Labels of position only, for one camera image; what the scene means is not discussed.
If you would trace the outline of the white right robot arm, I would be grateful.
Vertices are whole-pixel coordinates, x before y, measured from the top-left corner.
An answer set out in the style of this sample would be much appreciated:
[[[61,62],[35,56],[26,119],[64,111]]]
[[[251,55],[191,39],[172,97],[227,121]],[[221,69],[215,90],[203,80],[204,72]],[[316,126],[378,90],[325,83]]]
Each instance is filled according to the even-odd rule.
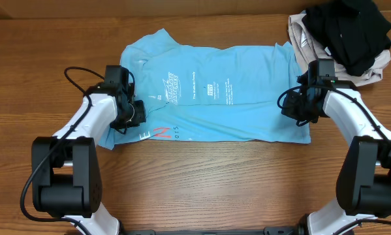
[[[370,112],[357,87],[335,75],[334,61],[318,59],[284,91],[277,105],[299,127],[330,118],[349,150],[336,182],[336,197],[291,227],[265,234],[353,234],[364,223],[391,225],[391,131]]]

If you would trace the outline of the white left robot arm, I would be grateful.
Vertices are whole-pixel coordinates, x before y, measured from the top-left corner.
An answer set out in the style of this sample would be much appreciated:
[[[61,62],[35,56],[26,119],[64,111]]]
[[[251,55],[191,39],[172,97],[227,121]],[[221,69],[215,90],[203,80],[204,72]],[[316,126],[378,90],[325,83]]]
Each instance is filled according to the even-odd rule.
[[[96,147],[104,132],[127,129],[146,121],[141,100],[135,100],[135,78],[121,65],[109,65],[101,82],[81,90],[81,107],[50,137],[32,143],[32,173],[25,183],[20,209],[30,220],[37,217],[25,207],[27,190],[33,205],[48,213],[47,222],[68,222],[82,234],[124,234],[122,222],[102,203],[102,180]]]

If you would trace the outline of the light blue printed t-shirt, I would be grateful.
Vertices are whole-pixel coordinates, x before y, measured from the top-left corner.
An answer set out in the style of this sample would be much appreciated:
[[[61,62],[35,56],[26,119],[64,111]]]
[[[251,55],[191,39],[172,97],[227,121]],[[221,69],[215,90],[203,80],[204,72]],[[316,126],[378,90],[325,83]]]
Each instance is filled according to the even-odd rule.
[[[104,148],[146,139],[311,141],[309,127],[277,106],[301,74],[289,42],[222,50],[179,44],[160,29],[128,45],[120,63],[134,75],[146,121],[125,134],[108,129],[99,141]]]

